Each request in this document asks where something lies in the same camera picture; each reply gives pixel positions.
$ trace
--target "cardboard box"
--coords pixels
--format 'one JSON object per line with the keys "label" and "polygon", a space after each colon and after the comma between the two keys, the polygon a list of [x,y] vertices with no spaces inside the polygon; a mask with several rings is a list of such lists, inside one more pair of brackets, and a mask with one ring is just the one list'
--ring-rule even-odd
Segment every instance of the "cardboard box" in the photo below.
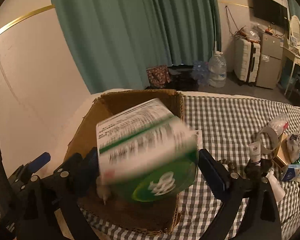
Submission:
{"label": "cardboard box", "polygon": [[287,149],[287,136],[283,133],[280,138],[279,146],[274,150],[273,162],[282,170],[285,166],[291,164],[289,152]]}
{"label": "cardboard box", "polygon": [[[175,90],[131,90],[102,95],[93,102],[83,118],[69,144],[65,159],[76,152],[85,157],[92,147],[97,146],[98,122],[154,98],[159,98],[174,115],[183,118],[182,95]],[[104,205],[103,200],[96,195],[95,187],[91,187],[87,196],[79,199],[78,204],[114,225],[147,235],[169,234],[180,220],[177,212],[178,196],[150,203],[129,202],[112,197]]]}

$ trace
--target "wall-mounted tv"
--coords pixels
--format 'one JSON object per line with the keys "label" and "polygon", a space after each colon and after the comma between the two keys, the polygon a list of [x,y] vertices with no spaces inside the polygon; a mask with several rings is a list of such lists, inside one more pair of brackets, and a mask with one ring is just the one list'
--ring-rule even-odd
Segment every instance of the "wall-mounted tv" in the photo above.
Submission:
{"label": "wall-mounted tv", "polygon": [[273,0],[252,0],[254,16],[288,30],[288,12]]}

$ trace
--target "clutter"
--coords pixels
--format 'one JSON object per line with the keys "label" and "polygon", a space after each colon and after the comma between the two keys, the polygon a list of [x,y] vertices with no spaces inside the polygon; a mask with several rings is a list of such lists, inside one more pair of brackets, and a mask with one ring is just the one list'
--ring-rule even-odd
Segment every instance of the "clutter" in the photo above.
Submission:
{"label": "clutter", "polygon": [[261,154],[263,154],[263,155],[271,154],[279,145],[278,135],[271,127],[266,126],[266,127],[262,128],[260,130],[260,132],[257,134],[256,141],[260,141],[262,133],[266,133],[269,136],[273,149],[267,149],[261,143],[261,146],[260,146],[261,147]]}
{"label": "clutter", "polygon": [[293,178],[300,175],[300,165],[289,164],[283,168],[281,176],[282,181],[291,181]]}
{"label": "clutter", "polygon": [[277,202],[281,201],[286,194],[285,191],[280,186],[279,181],[275,178],[273,170],[270,170],[266,175],[266,178],[269,180],[274,198]]}
{"label": "clutter", "polygon": [[261,165],[261,150],[260,150],[260,141],[251,143],[248,145],[250,152],[250,161],[253,165]]}
{"label": "clutter", "polygon": [[197,173],[193,133],[157,98],[96,125],[101,182],[127,200],[183,191]]}
{"label": "clutter", "polygon": [[246,39],[249,42],[260,43],[258,32],[256,32],[253,28],[248,28],[247,26],[243,26],[240,30],[235,32],[233,36]]}
{"label": "clutter", "polygon": [[269,26],[266,30],[265,33],[268,33],[270,35],[273,35],[273,29]]}
{"label": "clutter", "polygon": [[283,113],[279,114],[268,123],[268,126],[277,133],[277,136],[280,136],[289,126],[288,116]]}
{"label": "clutter", "polygon": [[283,169],[285,166],[291,164],[287,149],[287,136],[284,133],[280,137],[280,144],[274,151],[272,160],[279,166],[280,169]]}
{"label": "clutter", "polygon": [[300,158],[300,133],[291,133],[287,137],[287,149],[291,163]]}
{"label": "clutter", "polygon": [[208,83],[217,88],[221,88],[226,84],[227,64],[222,54],[220,51],[215,51],[208,63],[210,71]]}
{"label": "clutter", "polygon": [[209,78],[208,63],[203,61],[195,61],[191,76],[194,80],[197,80],[199,86],[206,86]]}
{"label": "clutter", "polygon": [[150,85],[154,88],[163,88],[166,83],[171,82],[169,70],[166,65],[148,68],[147,75]]}

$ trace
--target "checkered bedsheet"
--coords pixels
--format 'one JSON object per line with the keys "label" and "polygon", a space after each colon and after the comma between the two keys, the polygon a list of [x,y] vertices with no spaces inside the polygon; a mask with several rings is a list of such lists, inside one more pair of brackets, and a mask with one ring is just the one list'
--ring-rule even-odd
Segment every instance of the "checkered bedsheet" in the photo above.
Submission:
{"label": "checkered bedsheet", "polygon": [[[243,169],[249,160],[247,145],[254,141],[255,135],[267,123],[286,113],[289,128],[286,133],[300,132],[300,107],[263,100],[242,98],[214,98],[184,96],[184,121],[191,130],[202,130],[203,147],[216,159],[228,159],[235,163],[237,172]],[[264,144],[270,147],[263,138]],[[275,176],[279,170],[275,167]],[[298,182],[280,182],[286,195],[278,203],[282,223],[282,239],[289,239],[300,225],[300,199]],[[235,236],[240,220],[244,215],[248,200],[244,199],[237,217],[226,239]],[[123,230],[86,210],[82,210],[91,226],[108,234],[113,239],[199,239],[217,214],[221,202],[214,198],[201,172],[194,185],[181,192],[178,211],[182,212],[180,223],[172,235],[145,236]]]}

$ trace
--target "green and white box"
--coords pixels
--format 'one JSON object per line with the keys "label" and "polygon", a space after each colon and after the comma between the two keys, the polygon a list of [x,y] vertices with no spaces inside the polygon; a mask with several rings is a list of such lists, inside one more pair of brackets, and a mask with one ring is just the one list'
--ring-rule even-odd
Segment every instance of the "green and white box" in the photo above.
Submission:
{"label": "green and white box", "polygon": [[121,197],[149,202],[177,194],[197,174],[193,132],[159,99],[96,126],[102,184]]}

